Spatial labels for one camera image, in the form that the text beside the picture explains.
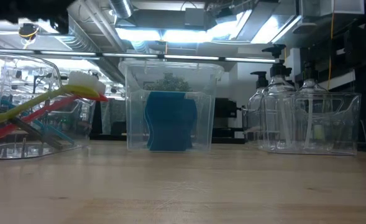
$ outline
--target wooden table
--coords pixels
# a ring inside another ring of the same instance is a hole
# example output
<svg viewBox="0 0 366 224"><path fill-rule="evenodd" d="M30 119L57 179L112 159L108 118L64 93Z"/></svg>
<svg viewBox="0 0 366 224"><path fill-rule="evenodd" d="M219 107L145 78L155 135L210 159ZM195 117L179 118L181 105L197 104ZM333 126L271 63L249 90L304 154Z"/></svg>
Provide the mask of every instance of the wooden table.
<svg viewBox="0 0 366 224"><path fill-rule="evenodd" d="M0 223L366 223L366 153L126 152L91 142L0 161Z"/></svg>

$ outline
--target fluorescent light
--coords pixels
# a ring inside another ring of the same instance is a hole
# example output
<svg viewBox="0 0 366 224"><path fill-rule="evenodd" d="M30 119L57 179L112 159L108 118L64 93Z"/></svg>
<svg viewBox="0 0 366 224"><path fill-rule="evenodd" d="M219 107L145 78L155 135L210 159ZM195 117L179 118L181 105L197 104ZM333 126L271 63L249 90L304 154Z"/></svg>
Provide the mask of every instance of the fluorescent light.
<svg viewBox="0 0 366 224"><path fill-rule="evenodd" d="M219 57L208 57L208 56L190 56L190 55L165 55L165 58L172 59L196 59L196 60L219 60Z"/></svg>
<svg viewBox="0 0 366 224"><path fill-rule="evenodd" d="M100 60L100 57L82 57L82 56L72 56L73 60Z"/></svg>
<svg viewBox="0 0 366 224"><path fill-rule="evenodd" d="M207 31L208 35L211 37L225 37L230 35L232 29L235 29L237 21L223 22L215 25L212 29Z"/></svg>
<svg viewBox="0 0 366 224"><path fill-rule="evenodd" d="M275 63L275 59L262 58L226 58L227 62L258 62L258 63Z"/></svg>
<svg viewBox="0 0 366 224"><path fill-rule="evenodd" d="M69 69L80 69L80 70L95 70L100 71L98 66L93 65L87 60L71 60L71 59L55 59L55 58L45 58L45 60L54 63L59 68L69 68Z"/></svg>
<svg viewBox="0 0 366 224"><path fill-rule="evenodd" d="M124 54L124 53L103 53L104 57L127 57L127 58L158 58L158 55L152 54Z"/></svg>
<svg viewBox="0 0 366 224"><path fill-rule="evenodd" d="M206 31L167 30L163 40L171 43L203 43L212 41Z"/></svg>
<svg viewBox="0 0 366 224"><path fill-rule="evenodd" d="M278 34L278 31L278 20L275 16L271 16L250 43L267 44Z"/></svg>
<svg viewBox="0 0 366 224"><path fill-rule="evenodd" d="M57 30L55 30L53 27L51 27L50 21L43 21L43 20L39 19L37 24L42 29L46 30L46 32L48 32L48 33L51 33L51 34L58 34L59 33Z"/></svg>
<svg viewBox="0 0 366 224"><path fill-rule="evenodd" d="M247 22L247 20L249 19L249 16L251 15L251 13L252 13L252 10L246 10L245 12L242 12L237 15L238 23L237 23L235 29L231 32L229 40L237 38L239 32L244 27L244 25Z"/></svg>
<svg viewBox="0 0 366 224"><path fill-rule="evenodd" d="M13 50L13 49L0 49L0 53L10 54L34 54L33 50Z"/></svg>
<svg viewBox="0 0 366 224"><path fill-rule="evenodd" d="M116 28L116 32L122 40L129 41L145 41L160 40L157 30L138 30L138 29L122 29Z"/></svg>
<svg viewBox="0 0 366 224"><path fill-rule="evenodd" d="M96 53L91 52L61 52L61 51L42 50L41 53L45 55L96 56Z"/></svg>
<svg viewBox="0 0 366 224"><path fill-rule="evenodd" d="M296 19L294 19L293 22L291 22L287 27L285 27L273 40L271 40L272 43L277 42L279 39L281 39L282 36L284 36L296 23L298 23L301 20L301 16L298 16Z"/></svg>

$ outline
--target soap dispenser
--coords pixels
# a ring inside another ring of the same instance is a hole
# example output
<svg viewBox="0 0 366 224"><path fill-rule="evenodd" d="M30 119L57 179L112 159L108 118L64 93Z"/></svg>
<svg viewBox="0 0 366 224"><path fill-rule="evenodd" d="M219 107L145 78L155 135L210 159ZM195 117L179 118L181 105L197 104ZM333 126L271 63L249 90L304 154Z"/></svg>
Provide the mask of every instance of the soap dispenser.
<svg viewBox="0 0 366 224"><path fill-rule="evenodd" d="M259 140L262 135L260 127L260 102L263 98L263 90L268 86L268 80L265 75L267 72L252 72L251 75L257 75L256 93L250 97L248 102L247 127L248 133L253 134L253 140Z"/></svg>
<svg viewBox="0 0 366 224"><path fill-rule="evenodd" d="M260 107L260 100L263 96L263 90L268 86L268 80L265 75L267 72L252 72L251 75L258 75L258 79L256 81L256 93L250 97L248 103L249 110L258 110Z"/></svg>
<svg viewBox="0 0 366 224"><path fill-rule="evenodd" d="M263 91L262 124L264 140L262 147L266 151L292 153L295 150L295 114L293 97L296 89L285 77L291 73L284 60L279 59L285 45L274 45L264 49L270 52L275 63L270 69L271 82Z"/></svg>
<svg viewBox="0 0 366 224"><path fill-rule="evenodd" d="M297 121L297 145L303 153L315 153L332 147L326 144L327 136L332 136L332 99L328 91L317 84L318 71L314 62L304 63L304 83L298 90L295 100Z"/></svg>

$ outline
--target white wall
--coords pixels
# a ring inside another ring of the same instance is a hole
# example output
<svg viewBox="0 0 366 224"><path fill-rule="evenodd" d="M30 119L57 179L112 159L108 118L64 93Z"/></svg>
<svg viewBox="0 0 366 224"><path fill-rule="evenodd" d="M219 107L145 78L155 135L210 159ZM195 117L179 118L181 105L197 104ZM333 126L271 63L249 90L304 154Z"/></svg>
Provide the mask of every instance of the white wall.
<svg viewBox="0 0 366 224"><path fill-rule="evenodd" d="M237 102L237 107L247 105L249 98L256 93L257 76L250 73L256 71L266 71L267 79L270 81L271 64L265 63L237 63L229 74L230 100ZM236 119L230 119L229 126L231 128L242 127L241 112L237 112Z"/></svg>
<svg viewBox="0 0 366 224"><path fill-rule="evenodd" d="M229 72L224 72L220 81L217 81L216 97L228 98L229 97Z"/></svg>

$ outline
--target white bristles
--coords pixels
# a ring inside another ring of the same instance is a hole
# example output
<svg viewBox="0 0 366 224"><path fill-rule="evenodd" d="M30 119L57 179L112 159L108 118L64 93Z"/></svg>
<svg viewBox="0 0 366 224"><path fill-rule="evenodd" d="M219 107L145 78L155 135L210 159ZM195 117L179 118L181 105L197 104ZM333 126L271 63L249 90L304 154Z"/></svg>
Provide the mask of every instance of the white bristles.
<svg viewBox="0 0 366 224"><path fill-rule="evenodd" d="M97 81L96 91L102 95L106 92L106 85L100 81Z"/></svg>
<svg viewBox="0 0 366 224"><path fill-rule="evenodd" d="M69 85L80 85L80 86L92 88L94 90L97 87L97 82L98 82L98 80L96 77L88 75L83 72L74 71L74 72L71 72L68 77Z"/></svg>

